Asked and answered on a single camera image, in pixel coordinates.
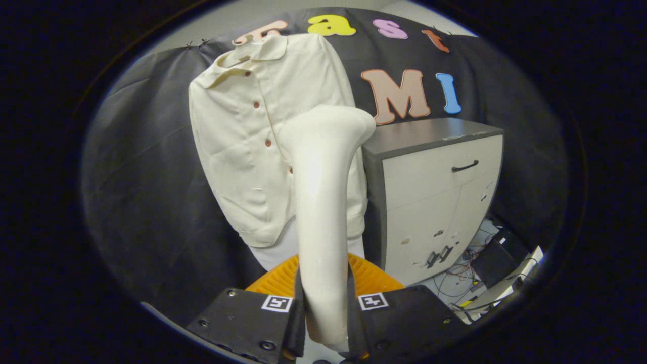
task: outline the orange letter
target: orange letter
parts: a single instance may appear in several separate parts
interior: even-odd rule
[[[348,20],[339,15],[320,15],[308,19],[313,24],[308,28],[308,33],[321,34],[324,37],[336,34],[338,36],[352,36],[356,30],[351,28]]]
[[[402,73],[401,86],[382,69],[370,69],[362,72],[362,78],[371,84],[373,97],[375,97],[375,124],[389,124],[395,120],[395,114],[391,112],[389,103],[393,106],[400,119],[404,119],[409,109],[411,117],[425,117],[432,111],[427,105],[422,89],[422,72],[416,69],[405,69]]]
[[[283,20],[277,20],[271,24],[265,25],[264,27],[258,28],[253,32],[249,32],[247,34],[251,34],[253,36],[254,41],[259,41],[264,38],[263,36],[264,32],[267,32],[268,36],[280,36],[281,33],[279,33],[276,29],[283,29],[283,28],[287,28],[287,23]],[[247,34],[243,34],[232,43],[235,45],[245,44],[246,43],[245,36]]]
[[[433,45],[435,45],[436,48],[440,49],[443,52],[449,53],[449,48],[445,47],[441,43],[441,38],[439,36],[435,35],[431,30],[423,30],[422,32],[429,37],[429,40],[432,41]]]

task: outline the shirt pocket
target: shirt pocket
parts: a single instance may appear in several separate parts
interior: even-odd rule
[[[212,190],[227,222],[239,233],[253,233],[266,227],[267,195],[247,143],[228,146],[213,161]]]

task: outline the shirt collar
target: shirt collar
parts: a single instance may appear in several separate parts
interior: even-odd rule
[[[260,42],[248,41],[245,44],[236,45],[236,48],[239,47],[245,51],[245,54],[250,56],[250,60],[278,60],[285,54],[285,49],[287,48],[287,37],[268,35]],[[243,67],[240,67],[240,64],[233,65],[231,67],[222,66],[224,59],[232,53],[233,51],[228,51],[221,54],[215,59],[215,62],[207,69],[207,71],[205,71],[203,74],[204,77],[201,79],[201,84],[204,88],[215,86],[222,77],[226,76],[233,70],[245,70]]]

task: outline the cream shirt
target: cream shirt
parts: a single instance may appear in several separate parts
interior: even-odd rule
[[[207,181],[229,224],[257,248],[255,255],[286,235],[281,232],[295,213],[281,128],[317,105],[355,106],[344,66],[319,34],[249,41],[220,55],[189,86],[193,137]],[[367,204],[361,153],[359,148],[347,183],[347,235],[360,247]],[[282,256],[296,254],[293,247],[281,250]]]

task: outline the pink letter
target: pink letter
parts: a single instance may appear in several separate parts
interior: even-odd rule
[[[380,34],[385,37],[394,38],[394,39],[409,38],[409,36],[404,32],[404,30],[400,29],[400,26],[396,24],[396,22],[394,21],[376,19],[376,20],[373,20],[373,25],[376,26],[378,29],[377,31],[380,32]]]

